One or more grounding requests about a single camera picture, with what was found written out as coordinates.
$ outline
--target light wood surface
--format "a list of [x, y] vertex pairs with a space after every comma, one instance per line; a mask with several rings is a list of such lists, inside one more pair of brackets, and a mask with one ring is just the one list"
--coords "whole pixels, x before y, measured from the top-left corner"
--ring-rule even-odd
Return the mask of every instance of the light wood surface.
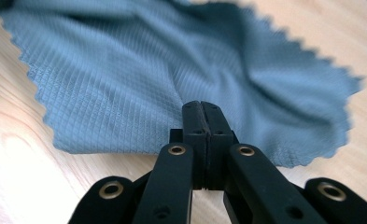
[[[367, 201], [367, 1], [243, 1], [276, 29], [300, 39], [305, 49], [333, 58], [354, 76], [364, 76], [364, 90], [348, 106], [353, 129], [349, 144], [331, 159], [306, 167], [280, 168], [293, 183], [326, 176], [340, 181]], [[52, 145], [52, 129], [42, 122], [45, 108], [35, 99], [20, 51], [0, 20], [0, 223], [66, 223], [79, 199], [97, 180], [109, 176], [137, 179], [156, 157], [143, 155], [70, 155]], [[221, 193], [193, 195], [192, 223], [229, 223]]]

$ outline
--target microfiber cleaning cloth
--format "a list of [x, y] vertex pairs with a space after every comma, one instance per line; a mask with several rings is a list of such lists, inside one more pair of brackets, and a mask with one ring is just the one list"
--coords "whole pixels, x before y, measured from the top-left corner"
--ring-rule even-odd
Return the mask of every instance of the microfiber cleaning cloth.
[[250, 8], [162, 0], [16, 0], [0, 10], [70, 153], [157, 154], [181, 106], [220, 106], [242, 143], [306, 165], [346, 143], [360, 80], [303, 51]]

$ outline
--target cloth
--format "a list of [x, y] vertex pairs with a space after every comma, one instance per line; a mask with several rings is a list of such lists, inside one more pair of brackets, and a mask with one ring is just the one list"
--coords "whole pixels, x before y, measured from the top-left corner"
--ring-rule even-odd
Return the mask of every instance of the cloth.
[[0, 10], [54, 146], [156, 154], [181, 106], [219, 105], [242, 143], [306, 165], [347, 141], [360, 79], [317, 59], [250, 8], [162, 0], [16, 0]]

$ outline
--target textured fabric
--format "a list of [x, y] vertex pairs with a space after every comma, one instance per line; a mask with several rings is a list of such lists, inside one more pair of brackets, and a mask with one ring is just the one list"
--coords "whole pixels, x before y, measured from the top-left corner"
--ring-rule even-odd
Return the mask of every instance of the textured fabric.
[[219, 105], [275, 165], [346, 143], [359, 79], [270, 30], [250, 8], [171, 1], [16, 0], [0, 11], [70, 153], [158, 153], [189, 101]]

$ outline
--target metal ring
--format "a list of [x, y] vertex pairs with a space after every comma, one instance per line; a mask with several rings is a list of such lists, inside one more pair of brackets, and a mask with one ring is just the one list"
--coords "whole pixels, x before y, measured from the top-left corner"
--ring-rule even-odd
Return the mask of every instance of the metal ring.
[[318, 190], [327, 198], [337, 202], [342, 202], [346, 199], [346, 194], [342, 190], [327, 182], [320, 183], [318, 185]]
[[180, 146], [172, 146], [168, 149], [168, 152], [172, 155], [179, 156], [186, 152], [186, 148]]
[[[117, 190], [114, 192], [108, 193], [106, 192], [106, 189], [109, 187], [117, 187]], [[105, 183], [101, 189], [99, 190], [99, 196], [103, 199], [114, 199], [119, 197], [122, 194], [122, 191], [124, 190], [124, 186], [117, 180], [109, 181]]]
[[250, 147], [239, 147], [238, 151], [243, 156], [253, 156], [255, 154], [255, 150], [253, 150], [253, 148]]

